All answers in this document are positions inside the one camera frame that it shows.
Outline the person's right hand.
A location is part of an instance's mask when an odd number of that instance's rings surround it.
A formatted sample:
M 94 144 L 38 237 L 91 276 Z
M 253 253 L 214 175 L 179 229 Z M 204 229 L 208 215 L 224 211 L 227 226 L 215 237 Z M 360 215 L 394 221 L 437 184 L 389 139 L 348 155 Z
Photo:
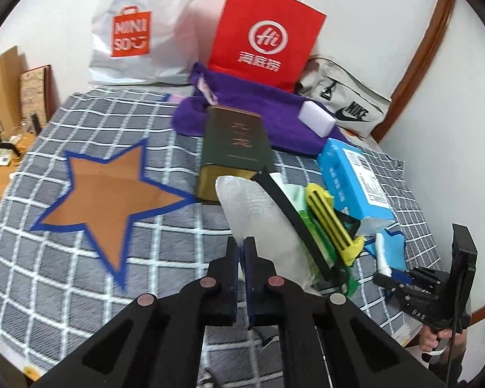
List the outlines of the person's right hand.
M 439 356 L 439 363 L 448 362 L 448 357 L 451 356 L 452 359 L 461 356 L 467 347 L 467 333 L 468 330 L 463 330 L 462 333 L 455 333 L 453 338 L 453 346 L 451 348 L 449 344 L 449 339 L 452 335 L 451 329 L 445 329 L 438 333 L 432 330 L 430 327 L 423 325 L 421 331 L 419 332 L 419 348 L 423 353 L 430 353 L 431 351 L 438 348 L 440 341 L 445 341 L 446 349 Z

